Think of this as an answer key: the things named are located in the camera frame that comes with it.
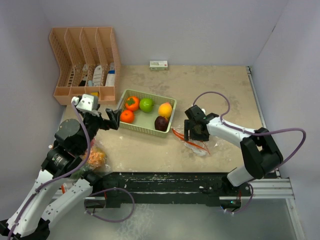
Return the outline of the dark red toy apple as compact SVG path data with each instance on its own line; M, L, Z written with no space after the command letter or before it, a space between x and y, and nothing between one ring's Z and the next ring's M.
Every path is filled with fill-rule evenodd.
M158 116L154 121L154 128L157 131L166 132L169 125L169 121L164 116Z

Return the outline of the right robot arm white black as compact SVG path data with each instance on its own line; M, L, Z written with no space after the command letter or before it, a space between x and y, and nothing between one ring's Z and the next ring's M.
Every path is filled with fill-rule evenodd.
M235 195L240 186L248 181L262 179L284 160L270 132L261 127L258 130L241 128L224 121L215 113L206 115L194 105L185 111L184 140L208 142L210 137L223 139L242 153L243 165L230 171L222 178L222 190L228 196Z

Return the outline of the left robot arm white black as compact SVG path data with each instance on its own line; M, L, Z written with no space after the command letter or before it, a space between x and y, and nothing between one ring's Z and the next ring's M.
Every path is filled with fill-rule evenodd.
M101 194L102 182L89 171L80 177L70 192L52 201L63 183L87 162L91 141L98 130L119 128L121 111L105 111L108 119L102 118L97 111L84 113L76 109L76 119L67 119L60 124L53 148L47 153L32 189L18 210L0 222L1 235L9 240L45 240L50 229L69 209L88 194Z

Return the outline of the toy pineapple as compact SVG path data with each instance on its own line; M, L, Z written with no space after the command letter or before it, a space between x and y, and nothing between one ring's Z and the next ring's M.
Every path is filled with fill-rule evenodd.
M93 146L90 150L89 158L86 163L76 172L74 172L70 178L73 180L79 179L86 172L101 172L106 168L107 154L104 150L97 146Z

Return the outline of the clear zip bag orange zipper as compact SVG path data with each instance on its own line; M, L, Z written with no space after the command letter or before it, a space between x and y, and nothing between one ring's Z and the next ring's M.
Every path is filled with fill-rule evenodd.
M65 194L81 176L87 172L94 172L100 177L112 172L112 168L108 165L108 156L106 148L96 139L91 141L89 158L86 163L67 180L60 188Z

